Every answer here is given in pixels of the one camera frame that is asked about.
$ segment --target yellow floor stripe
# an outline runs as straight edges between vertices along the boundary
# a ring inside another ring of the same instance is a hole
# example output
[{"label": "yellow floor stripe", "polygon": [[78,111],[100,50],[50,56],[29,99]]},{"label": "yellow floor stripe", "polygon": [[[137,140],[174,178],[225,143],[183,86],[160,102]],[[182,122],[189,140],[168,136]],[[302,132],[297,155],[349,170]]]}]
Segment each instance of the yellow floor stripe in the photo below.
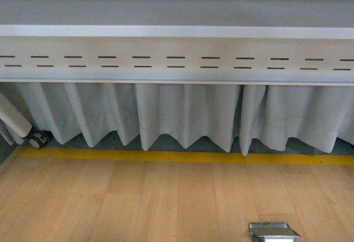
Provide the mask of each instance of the yellow floor stripe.
[{"label": "yellow floor stripe", "polygon": [[336,164],[354,165],[354,156],[342,155],[293,155],[250,153],[244,157],[240,153],[215,152],[165,152],[96,150],[77,148],[42,148],[19,146],[13,152],[23,157],[50,157],[73,159],[108,159],[119,161],[148,162],[216,162],[216,163],[278,163],[278,164]]}]

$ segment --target caster wheel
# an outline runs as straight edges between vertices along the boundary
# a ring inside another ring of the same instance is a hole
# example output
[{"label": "caster wheel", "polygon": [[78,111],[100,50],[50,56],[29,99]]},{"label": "caster wheel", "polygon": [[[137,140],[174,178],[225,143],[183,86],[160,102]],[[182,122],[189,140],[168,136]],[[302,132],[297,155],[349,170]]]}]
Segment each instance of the caster wheel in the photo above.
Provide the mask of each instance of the caster wheel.
[{"label": "caster wheel", "polygon": [[36,131],[28,138],[28,142],[36,149],[42,148],[51,139],[51,133],[48,131]]}]

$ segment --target wooden floor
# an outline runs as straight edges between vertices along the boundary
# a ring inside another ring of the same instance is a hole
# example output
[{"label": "wooden floor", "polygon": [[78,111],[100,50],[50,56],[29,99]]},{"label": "wooden floor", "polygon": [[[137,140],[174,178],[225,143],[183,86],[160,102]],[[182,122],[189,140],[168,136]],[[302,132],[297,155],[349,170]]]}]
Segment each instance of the wooden floor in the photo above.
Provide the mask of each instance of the wooden floor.
[{"label": "wooden floor", "polygon": [[250,241],[249,222],[297,241],[354,241],[354,166],[127,162],[10,156],[0,241]]}]

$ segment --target curtain fold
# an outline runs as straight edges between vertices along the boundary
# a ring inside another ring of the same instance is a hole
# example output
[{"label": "curtain fold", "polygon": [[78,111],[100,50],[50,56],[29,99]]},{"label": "curtain fold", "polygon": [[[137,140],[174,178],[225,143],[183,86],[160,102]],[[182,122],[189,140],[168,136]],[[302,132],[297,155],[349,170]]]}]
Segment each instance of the curtain fold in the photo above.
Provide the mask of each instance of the curtain fold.
[{"label": "curtain fold", "polygon": [[[244,155],[258,138],[283,151],[289,137],[331,152],[354,143],[354,87],[0,83],[0,92],[35,127],[64,144],[82,133],[90,147],[111,131],[122,143],[140,135],[148,150],[161,134],[187,148],[208,136],[226,152],[235,136]],[[0,122],[0,134],[21,143]]]}]

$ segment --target rolled white material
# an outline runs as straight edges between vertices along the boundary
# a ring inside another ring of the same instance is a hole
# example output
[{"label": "rolled white material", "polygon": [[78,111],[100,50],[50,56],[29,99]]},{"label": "rolled white material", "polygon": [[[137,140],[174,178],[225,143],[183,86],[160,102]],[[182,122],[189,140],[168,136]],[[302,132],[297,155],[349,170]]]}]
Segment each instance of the rolled white material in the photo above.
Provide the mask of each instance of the rolled white material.
[{"label": "rolled white material", "polygon": [[32,125],[0,92],[0,119],[18,136],[28,135]]}]

